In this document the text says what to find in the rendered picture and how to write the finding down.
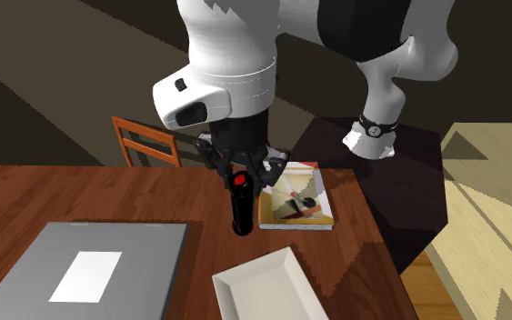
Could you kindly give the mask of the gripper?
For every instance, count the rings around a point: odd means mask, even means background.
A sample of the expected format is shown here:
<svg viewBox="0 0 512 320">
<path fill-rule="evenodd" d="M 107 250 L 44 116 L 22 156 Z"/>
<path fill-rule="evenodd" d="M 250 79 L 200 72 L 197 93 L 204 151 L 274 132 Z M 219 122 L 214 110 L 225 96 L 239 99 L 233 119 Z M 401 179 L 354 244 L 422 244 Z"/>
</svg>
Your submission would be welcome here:
<svg viewBox="0 0 512 320">
<path fill-rule="evenodd" d="M 253 181 L 253 196 L 259 196 L 266 186 L 274 186 L 285 170 L 289 152 L 268 145 L 268 110 L 256 115 L 226 118 L 209 124 L 210 134 L 199 134 L 195 147 L 205 166 L 216 170 L 225 189 L 231 185 L 231 152 L 249 153 L 247 171 Z"/>
</svg>

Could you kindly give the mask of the book with abstract cover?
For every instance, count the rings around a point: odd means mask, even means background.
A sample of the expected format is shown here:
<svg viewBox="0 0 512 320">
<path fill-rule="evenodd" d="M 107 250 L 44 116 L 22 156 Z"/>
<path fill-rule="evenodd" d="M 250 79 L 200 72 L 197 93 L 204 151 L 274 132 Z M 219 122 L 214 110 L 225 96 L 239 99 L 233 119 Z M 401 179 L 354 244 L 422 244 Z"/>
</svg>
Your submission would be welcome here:
<svg viewBox="0 0 512 320">
<path fill-rule="evenodd" d="M 335 219 L 317 162 L 289 162 L 259 196 L 258 226 L 277 230 L 331 230 Z"/>
</svg>

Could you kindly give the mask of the orange wooden chair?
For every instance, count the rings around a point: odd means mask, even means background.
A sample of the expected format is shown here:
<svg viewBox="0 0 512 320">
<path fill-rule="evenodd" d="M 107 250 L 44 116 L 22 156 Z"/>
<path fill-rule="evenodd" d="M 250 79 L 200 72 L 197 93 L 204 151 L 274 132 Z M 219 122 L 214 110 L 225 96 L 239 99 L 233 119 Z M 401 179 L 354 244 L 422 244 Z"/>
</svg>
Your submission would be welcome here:
<svg viewBox="0 0 512 320">
<path fill-rule="evenodd" d="M 130 158 L 128 153 L 128 149 L 134 149 L 137 152 L 143 153 L 145 155 L 150 155 L 158 160 L 164 161 L 170 165 L 174 165 L 175 167 L 181 167 L 181 160 L 179 158 L 176 140 L 172 135 L 163 133 L 161 131 L 146 127 L 144 125 L 140 125 L 123 118 L 112 116 L 112 122 L 115 128 L 115 133 L 118 138 L 119 144 L 122 149 L 122 153 L 126 160 L 126 163 L 129 167 L 132 167 L 134 164 Z M 155 150 L 152 147 L 148 147 L 141 143 L 137 143 L 133 140 L 127 139 L 123 137 L 122 130 L 125 129 L 128 132 L 136 133 L 139 135 L 143 135 L 150 139 L 156 140 L 157 142 L 164 143 L 169 145 L 171 148 L 171 154 L 163 153 L 161 151 Z"/>
</svg>

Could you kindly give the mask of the white rectangular plate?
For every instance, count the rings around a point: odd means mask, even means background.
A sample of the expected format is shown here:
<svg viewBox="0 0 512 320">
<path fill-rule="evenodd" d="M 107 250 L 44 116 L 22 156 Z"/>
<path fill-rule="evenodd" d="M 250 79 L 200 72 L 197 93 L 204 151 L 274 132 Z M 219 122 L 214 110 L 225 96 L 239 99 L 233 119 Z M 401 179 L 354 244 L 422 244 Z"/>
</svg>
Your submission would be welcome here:
<svg viewBox="0 0 512 320">
<path fill-rule="evenodd" d="M 222 320 L 329 320 L 289 246 L 212 279 Z"/>
</svg>

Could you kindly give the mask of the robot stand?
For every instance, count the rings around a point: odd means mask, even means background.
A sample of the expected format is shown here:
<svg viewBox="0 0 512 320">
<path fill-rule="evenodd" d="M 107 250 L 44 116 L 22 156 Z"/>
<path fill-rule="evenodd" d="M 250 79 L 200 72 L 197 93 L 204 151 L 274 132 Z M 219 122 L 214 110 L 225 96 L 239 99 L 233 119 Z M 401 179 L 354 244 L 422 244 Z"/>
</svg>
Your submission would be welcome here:
<svg viewBox="0 0 512 320">
<path fill-rule="evenodd" d="M 291 151 L 293 161 L 354 171 L 388 252 L 403 273 L 447 225 L 439 134 L 398 125 L 395 155 L 366 160 L 343 145 L 352 117 L 316 117 Z"/>
</svg>

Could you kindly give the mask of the brown wooden table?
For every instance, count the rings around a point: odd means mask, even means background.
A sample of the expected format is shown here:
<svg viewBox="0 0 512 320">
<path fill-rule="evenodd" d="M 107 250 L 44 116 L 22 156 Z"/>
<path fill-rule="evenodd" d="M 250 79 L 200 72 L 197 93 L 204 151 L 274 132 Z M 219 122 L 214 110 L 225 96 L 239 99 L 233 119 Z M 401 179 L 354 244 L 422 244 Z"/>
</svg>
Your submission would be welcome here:
<svg viewBox="0 0 512 320">
<path fill-rule="evenodd" d="M 285 246 L 329 320 L 418 320 L 355 174 L 322 176 L 331 230 L 239 236 L 229 193 L 203 167 L 0 165 L 0 282 L 51 221 L 188 223 L 169 320 L 221 320 L 213 275 Z"/>
</svg>

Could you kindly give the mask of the grey closed laptop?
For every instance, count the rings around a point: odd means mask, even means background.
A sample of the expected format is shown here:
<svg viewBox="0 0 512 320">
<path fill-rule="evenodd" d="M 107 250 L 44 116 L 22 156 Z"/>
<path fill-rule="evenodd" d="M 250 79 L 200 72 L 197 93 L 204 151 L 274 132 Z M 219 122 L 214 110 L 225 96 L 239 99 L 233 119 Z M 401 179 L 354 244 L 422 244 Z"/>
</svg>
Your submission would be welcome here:
<svg viewBox="0 0 512 320">
<path fill-rule="evenodd" d="M 163 320 L 184 224 L 50 223 L 0 283 L 0 320 Z"/>
</svg>

